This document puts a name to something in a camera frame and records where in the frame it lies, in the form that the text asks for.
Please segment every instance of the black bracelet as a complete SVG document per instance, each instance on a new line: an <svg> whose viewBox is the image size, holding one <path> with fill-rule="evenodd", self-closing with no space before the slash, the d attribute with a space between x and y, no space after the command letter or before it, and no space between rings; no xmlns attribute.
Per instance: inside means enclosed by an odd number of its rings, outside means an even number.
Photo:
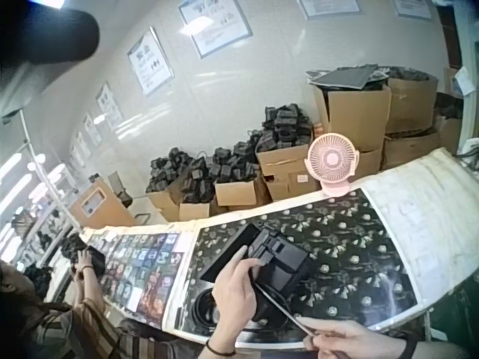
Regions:
<svg viewBox="0 0 479 359"><path fill-rule="evenodd" d="M399 357L399 359L411 359L414 355L416 350L416 346L418 345L418 341L416 339L412 339L408 337L406 339L406 348L404 349L403 354Z"/></svg>
<svg viewBox="0 0 479 359"><path fill-rule="evenodd" d="M214 355L217 355L219 357L230 358L230 357L234 357L237 354L237 352L235 350L233 350L232 353L219 353L219 352L217 352L216 350L214 350L210 347L210 341L209 340L207 341L207 348L210 352L212 352Z"/></svg>

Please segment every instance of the wrist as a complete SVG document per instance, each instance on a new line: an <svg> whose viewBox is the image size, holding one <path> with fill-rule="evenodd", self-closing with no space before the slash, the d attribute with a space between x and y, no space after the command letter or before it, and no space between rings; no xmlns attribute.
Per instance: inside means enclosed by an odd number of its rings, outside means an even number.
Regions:
<svg viewBox="0 0 479 359"><path fill-rule="evenodd" d="M210 346L217 352L231 353L234 351L237 337L240 333L241 331L233 329L220 321L210 338Z"/></svg>
<svg viewBox="0 0 479 359"><path fill-rule="evenodd" d="M388 358L398 359L404 352L406 348L406 341L397 338L390 338L391 344L388 346L390 350L390 355Z"/></svg>

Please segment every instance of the fluorescent light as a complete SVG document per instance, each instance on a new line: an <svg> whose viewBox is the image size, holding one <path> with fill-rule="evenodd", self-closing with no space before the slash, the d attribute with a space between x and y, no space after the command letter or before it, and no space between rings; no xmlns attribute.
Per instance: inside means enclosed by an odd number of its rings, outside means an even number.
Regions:
<svg viewBox="0 0 479 359"><path fill-rule="evenodd" d="M11 189L10 192L0 202L0 215L5 211L12 200L30 183L31 174L26 174L22 179Z"/></svg>
<svg viewBox="0 0 479 359"><path fill-rule="evenodd" d="M9 231L9 229L12 228L12 223L7 223L5 225L5 227L3 227L1 230L0 230L0 241L1 239L4 237L4 235L6 234L6 232Z"/></svg>
<svg viewBox="0 0 479 359"><path fill-rule="evenodd" d="M22 154L21 153L15 153L13 156L11 156L8 161L5 162L5 164L0 168L0 181L3 177L5 177L5 174L10 172L10 170L15 167L15 165L20 162L20 159L22 159Z"/></svg>
<svg viewBox="0 0 479 359"><path fill-rule="evenodd" d="M48 188L45 186L40 192L38 192L35 197L31 199L32 204L38 203L43 197L45 197L45 194L48 192Z"/></svg>
<svg viewBox="0 0 479 359"><path fill-rule="evenodd" d="M40 155L36 155L35 159L37 160L38 163L40 163L42 165L46 161L46 156L43 153L41 153ZM32 172L35 171L35 163L34 162L29 162L27 164L27 169L29 171L32 171Z"/></svg>
<svg viewBox="0 0 479 359"><path fill-rule="evenodd" d="M197 35L200 32L204 31L205 28L210 27L214 23L213 19L200 16L197 19L191 21L188 25L185 25L180 32L185 35Z"/></svg>
<svg viewBox="0 0 479 359"><path fill-rule="evenodd" d="M38 183L37 187L33 189L32 192L28 195L28 199L31 200L38 196L39 193L41 193L44 189L46 188L46 185L44 182Z"/></svg>
<svg viewBox="0 0 479 359"><path fill-rule="evenodd" d="M18 251L19 246L22 244L22 240L19 236L13 237L8 246L5 248L5 251L1 255L1 260L9 263L15 258L16 252Z"/></svg>
<svg viewBox="0 0 479 359"><path fill-rule="evenodd" d="M30 0L31 2L36 2L37 4L55 7L57 9L61 9L65 0Z"/></svg>
<svg viewBox="0 0 479 359"><path fill-rule="evenodd" d="M102 123L104 120L105 120L105 115L101 114L100 116L95 117L95 119L93 120L93 123L97 125L98 123Z"/></svg>
<svg viewBox="0 0 479 359"><path fill-rule="evenodd" d="M61 163L57 167L53 168L48 174L48 178L50 179L50 181L52 180L52 178L56 178L57 175L59 175L65 169L65 167L65 164Z"/></svg>
<svg viewBox="0 0 479 359"><path fill-rule="evenodd" d="M5 234L5 237L3 238L3 240L0 242L0 251L2 250L2 248L8 243L8 239L10 239L10 237L15 233L15 230L13 228L10 228L7 232L7 234Z"/></svg>
<svg viewBox="0 0 479 359"><path fill-rule="evenodd" d="M35 159L37 160L38 163L43 164L46 161L46 156L43 153L41 153L40 155L36 155Z"/></svg>

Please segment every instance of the black device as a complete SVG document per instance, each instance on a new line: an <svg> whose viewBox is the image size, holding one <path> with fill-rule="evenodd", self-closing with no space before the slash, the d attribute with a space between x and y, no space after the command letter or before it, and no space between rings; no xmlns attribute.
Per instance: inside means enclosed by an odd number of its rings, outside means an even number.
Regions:
<svg viewBox="0 0 479 359"><path fill-rule="evenodd" d="M256 281L271 296L287 300L298 282L310 273L309 253L288 241L281 231L266 225L245 224L202 271L200 279L214 283L219 272L243 245L248 246L247 257L266 263ZM261 319L274 321L276 309L261 293L256 289L254 291L257 309L253 322Z"/></svg>

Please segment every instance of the sleeve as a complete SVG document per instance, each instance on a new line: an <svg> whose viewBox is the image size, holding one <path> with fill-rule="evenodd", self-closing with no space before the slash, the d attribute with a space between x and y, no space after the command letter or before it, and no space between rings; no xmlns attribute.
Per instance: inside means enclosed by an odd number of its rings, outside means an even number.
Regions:
<svg viewBox="0 0 479 359"><path fill-rule="evenodd" d="M108 358L120 339L115 327L89 299L62 314L61 327L79 358Z"/></svg>

